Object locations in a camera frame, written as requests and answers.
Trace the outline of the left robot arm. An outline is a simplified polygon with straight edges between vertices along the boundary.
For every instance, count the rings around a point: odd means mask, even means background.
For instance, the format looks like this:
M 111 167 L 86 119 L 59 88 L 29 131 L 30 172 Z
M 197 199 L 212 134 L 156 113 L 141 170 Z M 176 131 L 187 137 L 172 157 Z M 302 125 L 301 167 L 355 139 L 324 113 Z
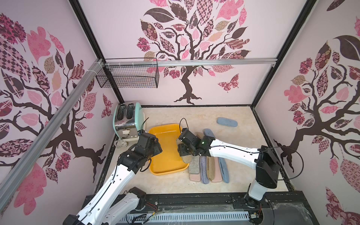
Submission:
M 138 142 L 120 155 L 116 168 L 96 195 L 76 215 L 68 215 L 63 224 L 115 225 L 136 208 L 142 209 L 146 193 L 136 187 L 130 189 L 120 201 L 115 200 L 146 162 L 161 152 L 155 135 L 141 134 Z

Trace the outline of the beige glasses case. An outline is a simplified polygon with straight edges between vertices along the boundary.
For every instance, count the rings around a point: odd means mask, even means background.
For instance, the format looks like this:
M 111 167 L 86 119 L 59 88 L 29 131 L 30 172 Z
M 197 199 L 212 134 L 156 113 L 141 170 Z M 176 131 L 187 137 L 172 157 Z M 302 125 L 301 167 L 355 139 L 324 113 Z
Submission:
M 181 159 L 185 164 L 189 164 L 193 160 L 193 156 L 192 155 L 181 156 Z

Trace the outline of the yellow plastic storage tray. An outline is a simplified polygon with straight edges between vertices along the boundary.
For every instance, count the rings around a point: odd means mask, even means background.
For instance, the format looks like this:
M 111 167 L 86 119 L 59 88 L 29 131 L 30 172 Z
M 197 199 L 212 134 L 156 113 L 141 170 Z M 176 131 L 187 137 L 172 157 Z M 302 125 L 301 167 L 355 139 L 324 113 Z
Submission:
M 180 136 L 180 126 L 177 124 L 167 124 L 153 127 L 149 131 L 158 138 L 162 148 L 162 153 L 153 156 L 150 172 L 153 175 L 167 175 L 178 173 L 188 168 L 189 164 L 183 162 L 178 153 L 177 139 Z

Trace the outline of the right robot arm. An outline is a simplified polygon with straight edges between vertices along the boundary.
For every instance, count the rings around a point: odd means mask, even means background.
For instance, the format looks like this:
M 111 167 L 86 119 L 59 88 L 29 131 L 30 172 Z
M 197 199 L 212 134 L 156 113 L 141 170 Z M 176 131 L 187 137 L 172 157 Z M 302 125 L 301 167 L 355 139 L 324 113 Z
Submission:
M 261 146 L 246 148 L 225 143 L 211 136 L 199 138 L 187 128 L 180 130 L 178 152 L 181 156 L 193 155 L 228 159 L 256 171 L 256 176 L 251 182 L 247 194 L 247 201 L 260 202 L 268 189 L 276 189 L 280 162 L 271 148 Z

